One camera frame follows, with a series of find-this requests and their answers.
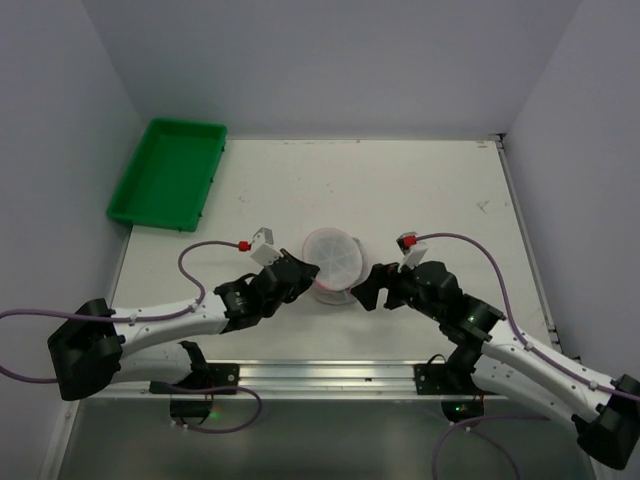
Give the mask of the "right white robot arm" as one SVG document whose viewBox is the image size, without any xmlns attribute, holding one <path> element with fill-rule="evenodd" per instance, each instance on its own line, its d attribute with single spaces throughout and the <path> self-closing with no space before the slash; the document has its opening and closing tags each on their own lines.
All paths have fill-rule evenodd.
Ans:
<svg viewBox="0 0 640 480">
<path fill-rule="evenodd" d="M 445 265 L 376 264 L 352 288 L 368 311 L 381 290 L 388 310 L 409 307 L 434 320 L 455 344 L 448 368 L 479 389 L 517 401 L 577 434 L 599 463 L 623 470 L 639 441 L 639 382 L 592 370 L 539 342 L 483 300 L 465 293 Z"/>
</svg>

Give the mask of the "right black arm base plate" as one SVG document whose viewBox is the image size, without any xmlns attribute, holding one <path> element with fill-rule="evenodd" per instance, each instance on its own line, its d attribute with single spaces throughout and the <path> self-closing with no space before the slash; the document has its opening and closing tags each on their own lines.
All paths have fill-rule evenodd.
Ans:
<svg viewBox="0 0 640 480">
<path fill-rule="evenodd" d="M 412 366 L 413 382 L 418 395 L 473 396 L 481 390 L 468 372 L 461 371 L 442 354 Z"/>
</svg>

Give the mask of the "white mesh laundry bag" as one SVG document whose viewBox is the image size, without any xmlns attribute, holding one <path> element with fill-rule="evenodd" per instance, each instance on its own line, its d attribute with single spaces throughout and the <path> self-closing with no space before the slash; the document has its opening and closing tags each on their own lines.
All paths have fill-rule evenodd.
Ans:
<svg viewBox="0 0 640 480">
<path fill-rule="evenodd" d="M 306 238 L 302 258 L 319 268 L 311 287 L 317 301 L 333 306 L 356 301 L 351 289 L 363 281 L 367 266 L 358 239 L 337 228 L 317 229 Z"/>
</svg>

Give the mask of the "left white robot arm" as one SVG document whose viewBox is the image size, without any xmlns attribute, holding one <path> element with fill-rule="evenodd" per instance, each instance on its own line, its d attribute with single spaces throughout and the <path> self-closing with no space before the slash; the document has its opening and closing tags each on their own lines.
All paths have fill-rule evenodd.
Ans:
<svg viewBox="0 0 640 480">
<path fill-rule="evenodd" d="M 204 389 L 213 381 L 194 337 L 222 335 L 256 326 L 294 302 L 319 273 L 284 249 L 266 247 L 252 258 L 260 265 L 193 299 L 113 309 L 103 298 L 86 302 L 47 340 L 61 397 L 90 397 L 116 383 L 149 381 Z"/>
</svg>

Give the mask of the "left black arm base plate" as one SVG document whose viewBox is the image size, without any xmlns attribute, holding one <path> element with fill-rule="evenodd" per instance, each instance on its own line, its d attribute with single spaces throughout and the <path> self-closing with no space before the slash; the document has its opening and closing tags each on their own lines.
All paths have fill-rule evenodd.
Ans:
<svg viewBox="0 0 640 480">
<path fill-rule="evenodd" d="M 240 365 L 237 363 L 206 363 L 192 366 L 181 380 L 170 382 L 152 381 L 152 394 L 203 394 L 209 395 L 214 389 L 222 389 L 224 394 L 233 395 L 240 379 Z"/>
</svg>

